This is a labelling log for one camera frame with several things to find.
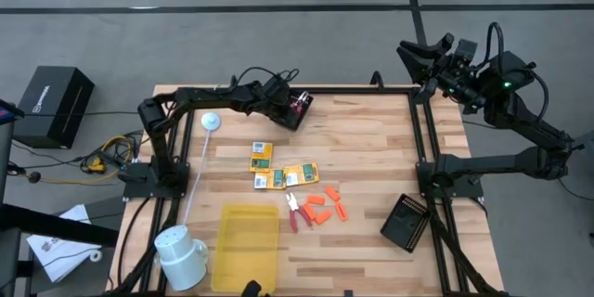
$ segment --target pliers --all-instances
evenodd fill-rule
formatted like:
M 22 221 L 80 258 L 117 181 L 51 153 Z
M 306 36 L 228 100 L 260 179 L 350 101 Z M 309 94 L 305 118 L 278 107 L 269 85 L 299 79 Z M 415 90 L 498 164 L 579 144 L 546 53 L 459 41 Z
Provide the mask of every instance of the pliers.
M 287 194 L 287 202 L 289 203 L 289 208 L 290 208 L 289 217 L 291 220 L 291 227 L 293 229 L 293 232 L 297 233 L 297 231 L 299 230 L 297 228 L 297 220 L 295 219 L 295 212 L 298 212 L 305 220 L 305 223 L 309 227 L 311 227 L 312 220 L 309 218 L 309 215 L 305 211 L 305 208 L 301 205 L 297 205 L 297 199 L 295 199 L 295 195 L 293 195 L 293 193 Z

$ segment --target black stand leg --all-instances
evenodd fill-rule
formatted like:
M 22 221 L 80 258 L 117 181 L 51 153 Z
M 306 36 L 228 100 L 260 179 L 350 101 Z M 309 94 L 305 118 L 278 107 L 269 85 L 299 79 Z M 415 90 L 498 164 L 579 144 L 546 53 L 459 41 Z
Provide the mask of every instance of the black stand leg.
M 33 276 L 33 261 L 19 261 L 17 263 L 17 278 Z
M 0 207 L 0 230 L 17 227 L 21 231 L 56 237 L 65 240 L 79 241 L 115 247 L 118 231 L 63 219 L 51 214 L 38 213 L 9 204 Z

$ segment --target white label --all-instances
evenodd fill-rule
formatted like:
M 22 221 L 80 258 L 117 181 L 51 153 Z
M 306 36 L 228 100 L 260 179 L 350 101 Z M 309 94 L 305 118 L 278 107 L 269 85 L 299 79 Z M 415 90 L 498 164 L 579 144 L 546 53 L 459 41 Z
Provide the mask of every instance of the white label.
M 252 145 L 253 153 L 264 153 L 264 143 L 254 142 Z
M 256 176 L 253 181 L 253 187 L 256 189 L 266 188 L 266 176 Z
M 287 174 L 287 187 L 296 186 L 299 184 L 299 176 L 297 173 Z

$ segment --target white paper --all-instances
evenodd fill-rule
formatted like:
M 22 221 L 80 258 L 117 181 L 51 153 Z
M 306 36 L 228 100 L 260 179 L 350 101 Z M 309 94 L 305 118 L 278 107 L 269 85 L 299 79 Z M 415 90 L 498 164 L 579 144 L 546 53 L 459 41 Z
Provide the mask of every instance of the white paper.
M 61 214 L 60 217 L 91 224 L 83 204 L 76 205 L 72 209 Z M 27 241 L 41 265 L 44 266 L 45 272 L 52 282 L 60 282 L 74 270 L 74 268 L 88 258 L 94 250 L 101 248 L 98 245 L 37 235 L 28 237 Z M 76 256 L 56 260 L 61 256 L 74 255 L 79 252 L 82 253 Z

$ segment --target black case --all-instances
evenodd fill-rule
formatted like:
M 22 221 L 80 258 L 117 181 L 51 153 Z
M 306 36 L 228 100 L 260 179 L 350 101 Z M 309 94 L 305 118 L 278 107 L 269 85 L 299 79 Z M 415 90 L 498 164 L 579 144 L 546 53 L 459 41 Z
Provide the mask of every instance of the black case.
M 13 138 L 33 149 L 70 149 L 95 85 L 77 68 L 39 66 L 19 103 Z M 34 116 L 58 114 L 58 116 Z

